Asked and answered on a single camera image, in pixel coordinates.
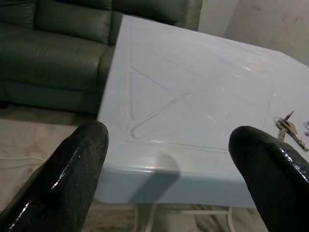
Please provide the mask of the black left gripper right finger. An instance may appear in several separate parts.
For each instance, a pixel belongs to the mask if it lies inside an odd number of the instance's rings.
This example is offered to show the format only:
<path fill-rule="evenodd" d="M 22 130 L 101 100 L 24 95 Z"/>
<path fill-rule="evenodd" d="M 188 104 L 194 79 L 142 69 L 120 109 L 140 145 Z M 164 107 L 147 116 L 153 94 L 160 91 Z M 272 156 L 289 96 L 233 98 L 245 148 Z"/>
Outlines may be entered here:
<path fill-rule="evenodd" d="M 309 230 L 309 164 L 289 144 L 251 126 L 234 129 L 228 151 L 270 232 Z"/>

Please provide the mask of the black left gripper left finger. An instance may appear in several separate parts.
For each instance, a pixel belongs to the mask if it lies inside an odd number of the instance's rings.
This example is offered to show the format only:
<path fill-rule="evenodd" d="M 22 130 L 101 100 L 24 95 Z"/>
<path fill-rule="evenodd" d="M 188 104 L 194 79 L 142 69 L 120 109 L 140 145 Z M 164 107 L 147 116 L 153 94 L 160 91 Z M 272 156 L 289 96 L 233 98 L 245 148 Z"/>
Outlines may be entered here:
<path fill-rule="evenodd" d="M 80 232 L 109 145 L 107 127 L 80 125 L 29 177 L 0 214 L 2 232 Z"/>

